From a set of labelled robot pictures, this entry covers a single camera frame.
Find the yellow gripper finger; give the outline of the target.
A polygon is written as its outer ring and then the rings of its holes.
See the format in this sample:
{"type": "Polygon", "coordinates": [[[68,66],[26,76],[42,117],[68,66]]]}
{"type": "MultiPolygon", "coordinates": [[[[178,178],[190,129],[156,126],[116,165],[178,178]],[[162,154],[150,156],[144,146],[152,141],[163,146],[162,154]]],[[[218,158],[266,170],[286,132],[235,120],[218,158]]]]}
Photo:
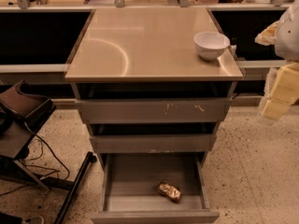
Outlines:
{"type": "Polygon", "coordinates": [[[271,68],[260,102],[260,121],[278,121],[299,99],[299,63],[271,68]]]}

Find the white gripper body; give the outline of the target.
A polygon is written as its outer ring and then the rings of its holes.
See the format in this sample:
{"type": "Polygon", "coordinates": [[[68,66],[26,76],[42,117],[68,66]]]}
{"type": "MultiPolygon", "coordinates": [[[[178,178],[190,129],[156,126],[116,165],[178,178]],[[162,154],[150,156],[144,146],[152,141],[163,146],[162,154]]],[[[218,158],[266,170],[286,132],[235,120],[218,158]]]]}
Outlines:
{"type": "Polygon", "coordinates": [[[278,21],[273,22],[255,37],[255,42],[263,46],[275,45],[277,42],[278,21]]]}

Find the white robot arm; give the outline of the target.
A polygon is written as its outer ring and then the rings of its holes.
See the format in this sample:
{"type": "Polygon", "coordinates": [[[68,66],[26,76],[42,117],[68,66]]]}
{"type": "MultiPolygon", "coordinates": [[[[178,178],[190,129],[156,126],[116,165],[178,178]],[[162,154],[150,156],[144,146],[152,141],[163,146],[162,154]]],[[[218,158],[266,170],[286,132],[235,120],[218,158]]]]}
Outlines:
{"type": "Polygon", "coordinates": [[[299,99],[299,0],[295,0],[275,21],[255,37],[255,42],[275,47],[286,63],[271,68],[259,103],[259,121],[272,125],[299,99]]]}

